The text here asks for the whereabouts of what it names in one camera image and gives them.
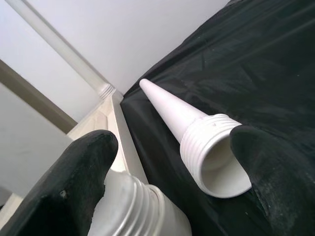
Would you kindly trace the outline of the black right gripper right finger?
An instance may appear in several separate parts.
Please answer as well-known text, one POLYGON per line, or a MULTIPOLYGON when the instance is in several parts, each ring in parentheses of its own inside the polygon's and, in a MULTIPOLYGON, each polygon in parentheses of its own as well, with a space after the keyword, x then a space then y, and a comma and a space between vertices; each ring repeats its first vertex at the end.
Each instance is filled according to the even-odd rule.
POLYGON ((274 236, 315 236, 315 163, 253 126, 233 128, 230 138, 274 236))

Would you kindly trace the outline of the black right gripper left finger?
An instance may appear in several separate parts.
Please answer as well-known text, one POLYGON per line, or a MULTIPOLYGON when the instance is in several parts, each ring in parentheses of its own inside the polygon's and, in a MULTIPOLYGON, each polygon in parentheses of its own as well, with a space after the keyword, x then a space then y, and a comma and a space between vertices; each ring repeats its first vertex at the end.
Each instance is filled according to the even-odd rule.
POLYGON ((0 236, 87 236, 118 152, 108 130, 73 141, 35 184, 0 236))

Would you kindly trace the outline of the white plastic table top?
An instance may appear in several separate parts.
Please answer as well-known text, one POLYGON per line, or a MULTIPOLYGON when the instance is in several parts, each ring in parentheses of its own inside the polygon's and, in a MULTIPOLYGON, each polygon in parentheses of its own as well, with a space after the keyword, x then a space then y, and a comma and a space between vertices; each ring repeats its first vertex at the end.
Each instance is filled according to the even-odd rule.
POLYGON ((73 140, 97 129, 113 132, 119 150, 112 170, 126 171, 147 183, 142 164, 131 138, 122 99, 112 95, 65 134, 29 108, 25 115, 12 109, 0 113, 0 228, 20 205, 42 175, 73 140))

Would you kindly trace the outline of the white plastic table leg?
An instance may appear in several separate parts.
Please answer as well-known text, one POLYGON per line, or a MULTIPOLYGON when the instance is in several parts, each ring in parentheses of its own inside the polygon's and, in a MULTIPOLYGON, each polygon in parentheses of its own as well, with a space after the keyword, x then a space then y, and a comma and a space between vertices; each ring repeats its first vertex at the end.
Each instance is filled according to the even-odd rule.
POLYGON ((147 79, 139 85, 179 142, 181 159, 204 193, 232 198, 251 189, 230 146, 239 122, 225 114, 208 115, 147 79))
POLYGON ((110 170, 88 236, 192 236, 186 215, 156 186, 110 170))
POLYGON ((105 100, 116 88, 110 84, 27 0, 5 0, 66 63, 105 100))

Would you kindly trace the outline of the black cloth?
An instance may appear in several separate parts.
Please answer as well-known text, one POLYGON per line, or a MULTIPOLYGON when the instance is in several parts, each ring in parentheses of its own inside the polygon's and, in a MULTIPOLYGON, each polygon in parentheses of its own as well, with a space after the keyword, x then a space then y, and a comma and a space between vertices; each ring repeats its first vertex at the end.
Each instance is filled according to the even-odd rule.
MULTIPOLYGON (((143 77, 315 163, 315 0, 232 0, 143 77)), ((185 213, 193 236, 274 236, 253 188, 230 199, 200 190, 138 83, 121 107, 149 183, 185 213)))

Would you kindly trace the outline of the door frame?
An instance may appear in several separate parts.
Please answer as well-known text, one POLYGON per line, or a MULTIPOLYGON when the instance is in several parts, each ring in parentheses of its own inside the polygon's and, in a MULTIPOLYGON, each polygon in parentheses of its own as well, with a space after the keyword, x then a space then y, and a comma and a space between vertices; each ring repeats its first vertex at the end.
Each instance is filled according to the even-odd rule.
POLYGON ((68 134, 77 122, 0 59, 0 83, 26 102, 63 133, 68 134))

